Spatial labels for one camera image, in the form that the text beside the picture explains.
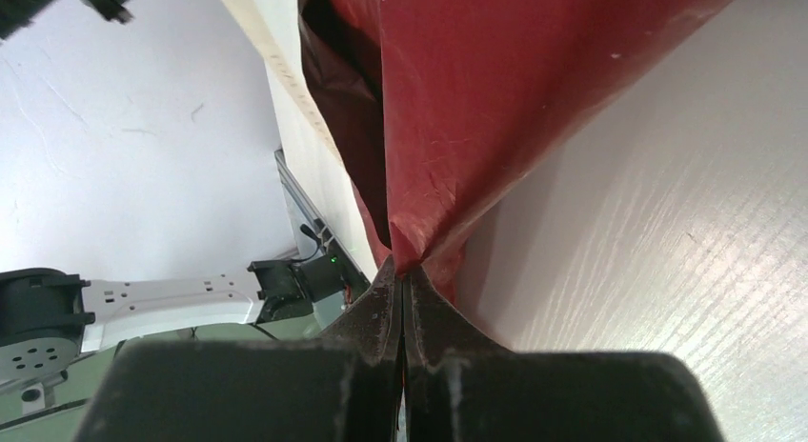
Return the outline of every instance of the wood grain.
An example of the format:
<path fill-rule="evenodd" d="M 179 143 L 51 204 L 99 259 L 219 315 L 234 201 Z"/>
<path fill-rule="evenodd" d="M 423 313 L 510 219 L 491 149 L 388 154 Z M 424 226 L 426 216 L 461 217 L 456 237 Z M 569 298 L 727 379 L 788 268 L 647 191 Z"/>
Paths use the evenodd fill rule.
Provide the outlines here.
<path fill-rule="evenodd" d="M 459 306 L 518 350 L 671 352 L 728 440 L 808 440 L 808 0 L 737 0 L 491 212 Z"/>
<path fill-rule="evenodd" d="M 342 157 L 336 149 L 331 132 L 306 87 L 302 70 L 293 68 L 293 65 L 287 62 L 285 52 L 275 41 L 259 7 L 253 0 L 221 1 L 247 38 L 250 39 L 258 54 L 264 58 L 267 73 L 275 76 L 278 84 L 302 112 L 303 119 L 316 131 L 320 143 L 325 145 L 339 164 L 342 164 Z M 299 51 L 294 57 L 300 57 Z"/>

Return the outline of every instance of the crumpled red fabric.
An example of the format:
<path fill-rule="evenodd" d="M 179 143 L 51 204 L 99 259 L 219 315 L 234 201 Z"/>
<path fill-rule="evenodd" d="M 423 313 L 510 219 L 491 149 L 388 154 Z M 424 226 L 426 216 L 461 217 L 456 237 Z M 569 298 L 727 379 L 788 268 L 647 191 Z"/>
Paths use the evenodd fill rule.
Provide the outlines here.
<path fill-rule="evenodd" d="M 731 2 L 326 1 L 325 45 L 382 106 L 382 131 L 337 142 L 343 155 L 384 149 L 383 195 L 346 165 L 369 239 L 398 272 L 423 264 L 450 299 L 482 214 Z"/>

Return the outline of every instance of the screw hole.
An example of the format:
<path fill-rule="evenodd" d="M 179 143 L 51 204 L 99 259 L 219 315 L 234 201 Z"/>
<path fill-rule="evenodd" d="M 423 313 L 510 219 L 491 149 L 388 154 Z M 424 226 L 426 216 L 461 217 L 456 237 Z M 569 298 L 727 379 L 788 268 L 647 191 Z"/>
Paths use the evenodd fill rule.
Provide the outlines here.
<path fill-rule="evenodd" d="M 42 392 L 40 392 L 37 389 L 33 389 L 33 390 L 25 390 L 23 392 L 23 395 L 20 396 L 20 397 L 22 397 L 23 402 L 33 402 L 33 401 L 39 399 L 39 397 L 41 395 L 42 395 Z"/>

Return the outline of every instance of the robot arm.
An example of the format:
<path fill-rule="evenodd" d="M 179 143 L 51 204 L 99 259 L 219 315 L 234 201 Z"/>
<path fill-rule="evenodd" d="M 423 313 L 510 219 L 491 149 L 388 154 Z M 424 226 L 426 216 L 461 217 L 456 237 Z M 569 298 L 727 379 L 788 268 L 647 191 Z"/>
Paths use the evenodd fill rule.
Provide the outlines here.
<path fill-rule="evenodd" d="M 330 236 L 324 226 L 323 234 Z M 305 316 L 332 294 L 367 288 L 339 243 L 327 243 L 315 259 L 259 261 L 243 271 L 183 280 L 83 280 L 50 269 L 0 273 L 0 382 L 57 373 L 79 355 L 144 335 Z"/>

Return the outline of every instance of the red bag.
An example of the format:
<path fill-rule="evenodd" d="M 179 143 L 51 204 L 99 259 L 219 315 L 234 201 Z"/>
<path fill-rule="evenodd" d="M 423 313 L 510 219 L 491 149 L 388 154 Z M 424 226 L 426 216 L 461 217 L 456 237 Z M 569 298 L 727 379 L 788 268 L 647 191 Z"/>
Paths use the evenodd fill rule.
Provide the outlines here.
<path fill-rule="evenodd" d="M 353 159 L 346 169 L 377 258 L 392 250 L 399 272 L 424 263 L 453 299 L 482 214 L 730 1 L 307 2 L 303 31 L 330 50 L 309 56 L 341 62 L 382 106 L 383 131 L 336 131 L 334 120 L 368 113 L 350 101 L 324 110 Z"/>

